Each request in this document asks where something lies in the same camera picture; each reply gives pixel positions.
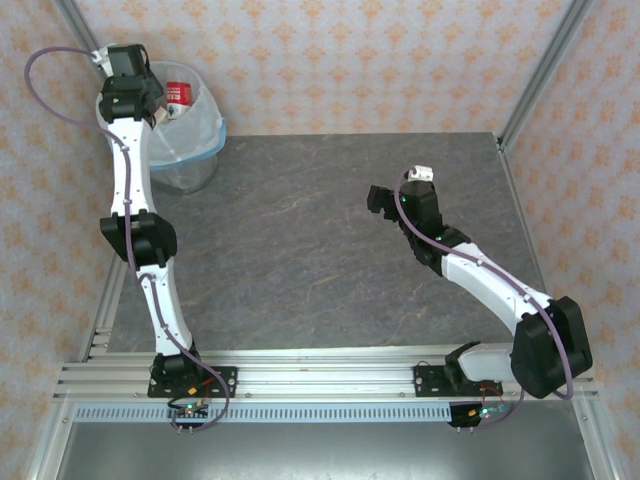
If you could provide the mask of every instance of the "gray marble table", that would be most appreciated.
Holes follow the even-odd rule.
[[[232,137],[214,180],[154,192],[178,234],[176,283],[198,348],[365,347],[505,341],[471,295],[421,266],[400,229],[366,208],[411,164],[434,168],[447,223],[539,286],[489,133]],[[153,351],[129,276],[110,351]]]

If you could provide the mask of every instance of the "trash bin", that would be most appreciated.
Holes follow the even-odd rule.
[[[191,68],[176,62],[151,62],[151,70],[165,87],[167,82],[191,85],[193,103],[182,116],[164,125],[156,125],[147,143],[151,184],[175,194],[196,192],[214,177],[217,153],[224,147],[226,125],[218,106]],[[98,111],[98,122],[105,122]],[[161,99],[166,105],[166,97]]]

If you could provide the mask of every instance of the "can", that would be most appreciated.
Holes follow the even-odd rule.
[[[183,82],[167,82],[167,112],[169,119],[181,117],[193,105],[191,85]]]

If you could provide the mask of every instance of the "blue rim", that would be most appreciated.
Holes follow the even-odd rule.
[[[169,168],[181,167],[187,163],[206,160],[207,158],[212,157],[213,155],[218,153],[220,150],[222,150],[224,148],[224,144],[226,141],[227,141],[227,120],[223,118],[222,125],[220,126],[220,141],[211,150],[207,150],[206,152],[199,153],[198,155],[189,157],[186,160],[180,160],[179,162],[169,163],[167,165],[152,165],[150,166],[150,170],[152,172],[159,172],[161,170],[168,170]]]

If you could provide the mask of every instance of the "wallpaper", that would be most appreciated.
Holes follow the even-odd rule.
[[[500,133],[570,0],[79,0],[195,68],[231,135]]]
[[[550,290],[583,308],[617,446],[639,478],[637,0],[596,0],[509,161]]]
[[[26,476],[63,361],[77,359],[111,253],[111,156],[94,133],[68,127],[29,96],[22,71],[50,45],[75,46],[50,0],[3,8],[0,33],[0,478]],[[55,54],[33,78],[55,108],[92,120],[97,76]]]

